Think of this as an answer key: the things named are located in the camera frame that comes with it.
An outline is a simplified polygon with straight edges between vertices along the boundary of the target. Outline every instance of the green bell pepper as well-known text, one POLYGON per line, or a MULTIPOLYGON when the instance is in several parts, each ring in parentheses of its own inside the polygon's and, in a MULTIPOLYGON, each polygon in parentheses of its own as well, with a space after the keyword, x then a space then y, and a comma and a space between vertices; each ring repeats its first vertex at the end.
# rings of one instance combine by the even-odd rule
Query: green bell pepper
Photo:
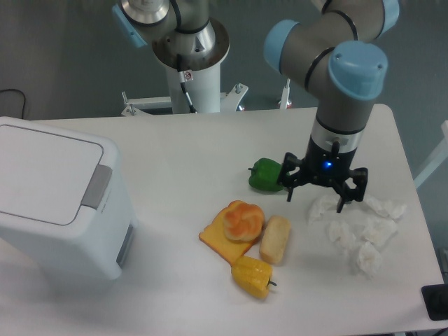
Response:
POLYGON ((271 159, 263 157, 255 162, 249 177, 249 185, 252 188, 262 191, 280 191, 283 187, 277 184, 277 179, 280 174, 281 164, 271 159))

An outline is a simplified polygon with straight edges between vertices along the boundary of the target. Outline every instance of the white box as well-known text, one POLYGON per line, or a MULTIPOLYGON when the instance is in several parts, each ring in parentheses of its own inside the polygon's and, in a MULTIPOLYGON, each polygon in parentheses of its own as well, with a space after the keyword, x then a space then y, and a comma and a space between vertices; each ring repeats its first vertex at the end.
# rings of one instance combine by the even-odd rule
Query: white box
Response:
POLYGON ((44 269, 116 279, 137 226, 112 140, 0 118, 0 238, 44 269))

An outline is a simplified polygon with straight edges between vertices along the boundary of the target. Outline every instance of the robotic arm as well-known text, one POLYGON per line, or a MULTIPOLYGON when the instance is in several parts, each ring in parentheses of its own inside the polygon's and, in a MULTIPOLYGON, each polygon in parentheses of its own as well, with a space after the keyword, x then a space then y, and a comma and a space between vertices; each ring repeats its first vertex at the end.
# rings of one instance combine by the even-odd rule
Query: robotic arm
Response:
POLYGON ((388 67, 385 54, 365 42, 396 23, 399 6, 398 0, 327 0, 322 14, 310 27, 292 20, 276 24, 264 54, 272 68, 319 99, 306 155, 299 160, 287 153, 278 183, 288 189, 288 201, 307 183, 331 187, 341 197, 341 212, 364 198, 368 170, 350 165, 388 67))
POLYGON ((113 12, 135 30, 130 35, 152 44, 173 113, 220 111, 221 62, 230 44, 224 26, 209 17, 208 0, 119 0, 113 12))

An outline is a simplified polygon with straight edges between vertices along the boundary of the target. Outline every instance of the slice of toast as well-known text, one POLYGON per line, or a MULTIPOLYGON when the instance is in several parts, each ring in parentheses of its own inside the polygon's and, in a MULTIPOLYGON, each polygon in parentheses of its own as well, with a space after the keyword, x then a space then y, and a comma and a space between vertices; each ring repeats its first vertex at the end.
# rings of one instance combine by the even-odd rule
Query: slice of toast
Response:
POLYGON ((221 210, 203 232, 199 233, 199 239, 212 250, 223 257, 230 265, 247 252, 257 239, 252 241, 232 241, 224 234, 224 215, 236 208, 243 201, 233 201, 227 208, 221 210))

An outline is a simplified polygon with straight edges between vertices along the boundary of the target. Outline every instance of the yellow bell pepper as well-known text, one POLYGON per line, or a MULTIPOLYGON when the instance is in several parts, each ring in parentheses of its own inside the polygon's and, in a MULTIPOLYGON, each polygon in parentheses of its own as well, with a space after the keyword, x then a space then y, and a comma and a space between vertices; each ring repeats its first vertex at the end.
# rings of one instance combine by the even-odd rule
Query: yellow bell pepper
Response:
POLYGON ((270 284, 276 286, 271 281, 271 265, 244 255, 232 265, 232 276, 241 288, 258 299, 267 297, 270 284))

